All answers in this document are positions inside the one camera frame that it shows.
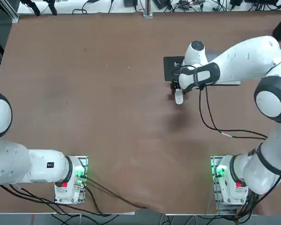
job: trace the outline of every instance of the tabletop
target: tabletop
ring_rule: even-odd
[[[131,202],[165,213],[204,214],[212,185],[211,155],[245,153],[257,140],[207,129],[198,91],[175,105],[163,77],[163,57],[184,55],[200,40],[221,53],[248,38],[270,35],[281,12],[76,15],[22,17],[14,24],[0,69],[0,92],[13,107],[4,139],[30,149],[89,156],[89,176]],[[257,110],[258,81],[209,87],[222,129],[269,134],[274,123]],[[202,112],[207,122],[205,93]],[[25,184],[53,199],[53,184]],[[91,187],[104,212],[135,210]],[[209,213],[215,213],[214,197]],[[95,211],[87,198],[79,206]],[[0,188],[0,212],[52,212]],[[281,185],[259,207],[281,215]]]

